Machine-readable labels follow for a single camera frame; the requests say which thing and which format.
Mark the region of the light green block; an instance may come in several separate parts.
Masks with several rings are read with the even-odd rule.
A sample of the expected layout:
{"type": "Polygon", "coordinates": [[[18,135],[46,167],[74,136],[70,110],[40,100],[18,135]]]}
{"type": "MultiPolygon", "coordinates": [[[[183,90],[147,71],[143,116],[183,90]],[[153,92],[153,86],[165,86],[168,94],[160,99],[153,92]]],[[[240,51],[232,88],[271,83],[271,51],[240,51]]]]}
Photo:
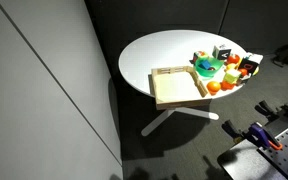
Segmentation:
{"type": "Polygon", "coordinates": [[[229,69],[226,71],[223,80],[229,84],[235,84],[240,78],[241,72],[235,69],[229,69]]]}

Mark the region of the wooden tray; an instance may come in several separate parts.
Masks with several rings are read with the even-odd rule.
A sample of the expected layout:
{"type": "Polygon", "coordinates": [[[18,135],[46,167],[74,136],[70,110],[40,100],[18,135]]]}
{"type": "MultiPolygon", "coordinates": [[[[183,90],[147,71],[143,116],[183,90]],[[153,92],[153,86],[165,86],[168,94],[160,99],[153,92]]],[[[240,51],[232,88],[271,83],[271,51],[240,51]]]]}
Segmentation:
{"type": "Polygon", "coordinates": [[[151,76],[158,110],[198,106],[211,97],[202,79],[191,66],[152,69],[151,76]]]}

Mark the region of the blue block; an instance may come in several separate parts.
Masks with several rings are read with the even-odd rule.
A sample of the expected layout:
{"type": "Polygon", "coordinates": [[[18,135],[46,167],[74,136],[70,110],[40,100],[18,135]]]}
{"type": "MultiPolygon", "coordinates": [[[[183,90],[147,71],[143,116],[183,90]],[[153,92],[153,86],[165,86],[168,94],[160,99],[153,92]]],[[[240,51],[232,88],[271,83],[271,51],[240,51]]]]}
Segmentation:
{"type": "Polygon", "coordinates": [[[209,63],[208,60],[203,60],[203,61],[200,62],[199,66],[202,69],[208,70],[211,67],[211,64],[209,63]]]}

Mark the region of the small colourful soft cube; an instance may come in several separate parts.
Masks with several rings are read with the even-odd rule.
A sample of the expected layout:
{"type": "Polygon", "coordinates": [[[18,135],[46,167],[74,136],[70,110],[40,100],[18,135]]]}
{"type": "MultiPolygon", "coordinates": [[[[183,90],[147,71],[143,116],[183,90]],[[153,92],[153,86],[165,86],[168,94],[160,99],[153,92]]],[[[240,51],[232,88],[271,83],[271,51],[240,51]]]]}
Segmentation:
{"type": "Polygon", "coordinates": [[[199,59],[207,59],[208,54],[205,51],[196,51],[193,54],[193,62],[196,62],[199,59]]]}

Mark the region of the orange fruit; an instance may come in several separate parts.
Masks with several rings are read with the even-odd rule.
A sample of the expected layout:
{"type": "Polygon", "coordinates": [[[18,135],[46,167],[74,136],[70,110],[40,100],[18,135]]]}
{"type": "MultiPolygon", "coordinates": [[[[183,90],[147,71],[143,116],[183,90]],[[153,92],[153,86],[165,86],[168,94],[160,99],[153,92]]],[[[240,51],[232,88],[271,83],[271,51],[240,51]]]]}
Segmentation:
{"type": "Polygon", "coordinates": [[[216,81],[210,81],[206,87],[210,93],[217,93],[221,89],[221,84],[216,81]]]}

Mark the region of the green plastic bowl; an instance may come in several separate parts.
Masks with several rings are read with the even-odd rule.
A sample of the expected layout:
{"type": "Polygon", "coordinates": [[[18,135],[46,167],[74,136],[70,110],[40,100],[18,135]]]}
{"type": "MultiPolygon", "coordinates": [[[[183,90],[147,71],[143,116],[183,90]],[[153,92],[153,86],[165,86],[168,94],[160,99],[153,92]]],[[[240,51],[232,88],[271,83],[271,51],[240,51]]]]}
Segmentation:
{"type": "Polygon", "coordinates": [[[195,62],[195,70],[204,77],[213,77],[224,62],[213,57],[200,58],[195,62]]]}

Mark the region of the white round table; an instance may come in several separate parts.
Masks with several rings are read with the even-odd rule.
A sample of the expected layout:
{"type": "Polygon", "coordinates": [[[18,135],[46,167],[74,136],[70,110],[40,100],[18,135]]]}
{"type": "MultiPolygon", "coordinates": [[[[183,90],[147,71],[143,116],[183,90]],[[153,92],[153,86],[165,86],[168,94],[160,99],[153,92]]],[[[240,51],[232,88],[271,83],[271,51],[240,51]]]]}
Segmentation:
{"type": "MultiPolygon", "coordinates": [[[[152,69],[176,66],[191,66],[195,69],[193,54],[196,51],[205,51],[208,54],[208,58],[213,57],[212,52],[214,46],[221,44],[225,44],[231,49],[230,55],[237,54],[240,57],[240,61],[235,69],[239,70],[238,66],[247,51],[235,42],[222,36],[194,30],[168,30],[151,33],[138,38],[127,45],[121,52],[118,67],[125,81],[137,91],[151,97],[154,100],[156,108],[152,89],[152,69]]],[[[210,81],[216,81],[221,84],[226,73],[226,66],[228,65],[227,60],[222,61],[224,62],[223,66],[213,77],[201,76],[196,71],[205,86],[210,81]]],[[[201,105],[159,110],[161,114],[143,128],[141,134],[143,136],[149,135],[175,112],[217,120],[219,118],[218,114],[203,111],[201,107],[210,104],[214,99],[237,92],[246,85],[251,77],[252,74],[249,72],[244,77],[240,76],[232,90],[220,89],[217,93],[209,92],[211,95],[210,99],[201,105]]]]}

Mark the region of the black white patterned soft cube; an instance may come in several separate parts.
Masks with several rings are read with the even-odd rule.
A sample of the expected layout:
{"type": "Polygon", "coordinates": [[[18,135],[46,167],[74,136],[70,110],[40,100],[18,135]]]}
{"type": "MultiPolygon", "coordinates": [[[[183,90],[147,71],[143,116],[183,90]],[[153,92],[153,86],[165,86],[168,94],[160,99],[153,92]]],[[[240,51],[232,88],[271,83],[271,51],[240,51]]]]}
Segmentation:
{"type": "Polygon", "coordinates": [[[231,54],[231,49],[225,44],[215,45],[213,48],[212,55],[218,60],[227,60],[231,54]]]}

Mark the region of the yellow lemon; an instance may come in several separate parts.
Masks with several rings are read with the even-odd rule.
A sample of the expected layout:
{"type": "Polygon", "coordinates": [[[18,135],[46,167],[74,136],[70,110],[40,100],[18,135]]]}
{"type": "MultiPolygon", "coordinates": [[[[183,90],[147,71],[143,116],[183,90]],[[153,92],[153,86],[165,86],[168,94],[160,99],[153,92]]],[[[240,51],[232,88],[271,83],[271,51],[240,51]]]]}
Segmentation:
{"type": "Polygon", "coordinates": [[[227,70],[230,70],[230,69],[236,69],[236,66],[237,66],[237,64],[234,64],[234,63],[230,63],[230,64],[228,64],[227,66],[226,66],[226,71],[227,70]]]}

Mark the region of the red tomato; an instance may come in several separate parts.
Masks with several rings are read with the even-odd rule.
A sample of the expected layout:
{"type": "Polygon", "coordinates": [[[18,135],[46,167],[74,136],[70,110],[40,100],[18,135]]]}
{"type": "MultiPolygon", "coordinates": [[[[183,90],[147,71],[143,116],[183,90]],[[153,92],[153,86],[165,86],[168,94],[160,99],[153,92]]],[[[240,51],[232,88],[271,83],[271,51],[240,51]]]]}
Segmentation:
{"type": "Polygon", "coordinates": [[[227,59],[228,64],[231,64],[231,63],[238,64],[239,61],[240,61],[240,57],[237,54],[232,54],[227,59]]]}

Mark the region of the yellow banana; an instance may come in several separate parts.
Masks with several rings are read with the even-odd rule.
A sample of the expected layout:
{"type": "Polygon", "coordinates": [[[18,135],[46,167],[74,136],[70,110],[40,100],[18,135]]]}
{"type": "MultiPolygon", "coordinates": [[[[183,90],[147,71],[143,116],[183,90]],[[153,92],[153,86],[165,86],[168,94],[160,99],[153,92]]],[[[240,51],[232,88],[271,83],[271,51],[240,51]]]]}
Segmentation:
{"type": "Polygon", "coordinates": [[[259,67],[257,67],[256,69],[255,69],[255,71],[252,73],[252,76],[255,76],[258,72],[259,72],[259,67]]]}

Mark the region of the purple orange clamp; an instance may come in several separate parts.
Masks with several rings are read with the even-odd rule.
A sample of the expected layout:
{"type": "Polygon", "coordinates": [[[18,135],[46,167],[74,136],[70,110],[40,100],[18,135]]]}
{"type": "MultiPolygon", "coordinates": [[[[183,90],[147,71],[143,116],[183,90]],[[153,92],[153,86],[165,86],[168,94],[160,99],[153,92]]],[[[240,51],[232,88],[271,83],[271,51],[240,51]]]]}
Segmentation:
{"type": "Polygon", "coordinates": [[[277,108],[273,111],[265,100],[261,101],[258,105],[255,106],[255,110],[260,114],[264,115],[270,122],[287,118],[288,119],[288,103],[282,105],[280,108],[277,108]]]}
{"type": "Polygon", "coordinates": [[[252,123],[247,130],[238,130],[230,120],[225,121],[221,125],[222,129],[233,139],[235,144],[248,140],[257,147],[264,149],[273,148],[281,150],[283,145],[272,135],[269,130],[266,130],[258,122],[252,123]]]}

